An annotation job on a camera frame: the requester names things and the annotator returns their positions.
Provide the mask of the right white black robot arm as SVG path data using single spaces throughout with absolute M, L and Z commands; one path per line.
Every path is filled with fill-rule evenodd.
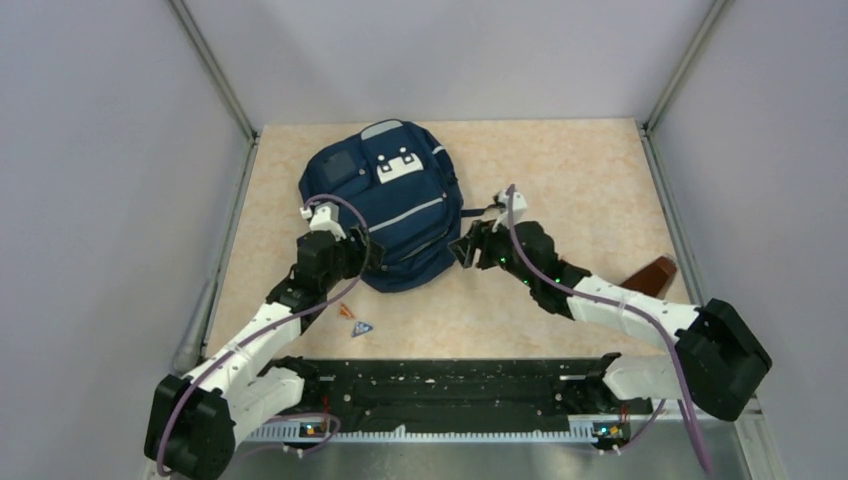
M 668 357 L 620 355 L 586 385 L 589 404 L 612 412 L 625 400 L 675 399 L 737 420 L 771 370 L 765 347 L 728 302 L 670 302 L 604 280 L 562 259 L 535 222 L 508 228 L 475 221 L 449 248 L 464 268 L 498 267 L 522 281 L 544 311 L 616 329 Z

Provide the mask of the navy blue student backpack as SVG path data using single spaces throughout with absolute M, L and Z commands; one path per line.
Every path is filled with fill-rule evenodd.
M 388 119 L 331 144 L 307 163 L 298 182 L 303 200 L 331 194 L 349 202 L 339 213 L 348 229 L 366 222 L 383 247 L 382 262 L 363 281 L 380 293 L 418 288 L 449 269 L 449 249 L 467 209 L 451 157 L 425 128 Z

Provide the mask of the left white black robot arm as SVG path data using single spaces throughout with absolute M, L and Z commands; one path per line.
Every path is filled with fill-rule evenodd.
M 314 410 L 318 383 L 291 367 L 271 366 L 272 358 L 335 302 L 330 292 L 338 283 L 353 288 L 384 253 L 360 227 L 300 237 L 295 263 L 245 326 L 188 373 L 168 374 L 156 386 L 143 453 L 157 474 L 218 479 L 261 424 L 290 407 Z

